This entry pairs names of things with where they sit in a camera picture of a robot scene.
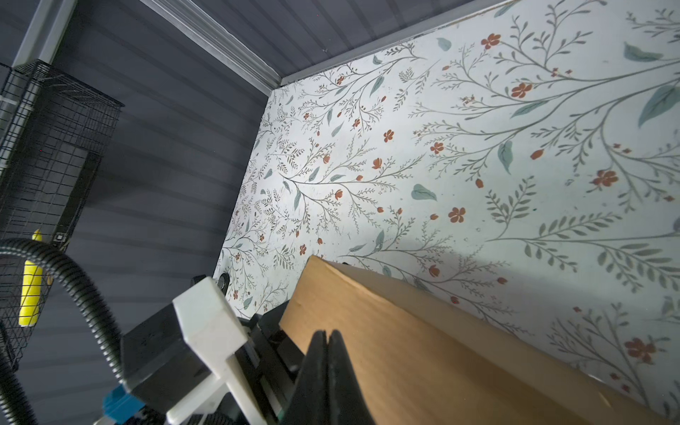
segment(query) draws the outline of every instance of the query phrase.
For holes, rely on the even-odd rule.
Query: metal frame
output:
[[[12,67],[39,59],[52,63],[78,0],[40,0]]]
[[[63,251],[123,105],[40,60],[11,70],[0,95],[0,238]],[[0,259],[0,345],[15,370],[51,289],[28,266]]]
[[[518,0],[473,0],[281,79],[266,62],[191,0],[141,0],[142,3],[168,20],[206,52],[216,57],[267,96],[271,94],[273,89],[280,86],[379,52],[395,44],[434,31],[443,25],[471,18],[515,1]]]
[[[279,87],[279,74],[193,1],[141,2],[267,96]]]

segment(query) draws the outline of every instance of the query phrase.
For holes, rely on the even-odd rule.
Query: cardboard box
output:
[[[342,332],[378,424],[666,424],[518,338],[372,271],[311,257],[281,320]]]

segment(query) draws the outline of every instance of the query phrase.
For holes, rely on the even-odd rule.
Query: blue connector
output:
[[[104,415],[116,421],[117,424],[124,424],[142,407],[144,407],[144,403],[132,394],[125,392],[123,385],[117,386],[104,397]]]

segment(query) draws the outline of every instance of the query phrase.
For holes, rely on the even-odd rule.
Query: black flexible hose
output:
[[[201,419],[203,419],[203,415],[191,415],[186,425],[198,425],[201,423]],[[227,415],[224,415],[219,411],[205,416],[205,421],[203,421],[203,425],[235,425],[235,424],[236,422],[234,422]]]
[[[1,240],[0,256],[7,255],[34,262],[46,275],[51,275],[64,286],[95,334],[99,349],[120,382],[120,329],[99,291],[80,266],[55,247],[31,239]],[[0,367],[0,407],[8,422],[12,425],[37,424],[21,385],[4,358]]]
[[[10,425],[38,425],[24,389],[4,354],[0,355],[0,409]]]

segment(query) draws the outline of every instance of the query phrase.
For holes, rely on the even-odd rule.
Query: gray wall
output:
[[[282,77],[470,0],[194,0]]]
[[[267,99],[139,0],[80,0],[55,65],[126,104],[67,253],[128,331],[212,274]],[[57,285],[18,377],[43,425],[116,385]]]
[[[0,63],[12,66],[39,0],[0,0]]]

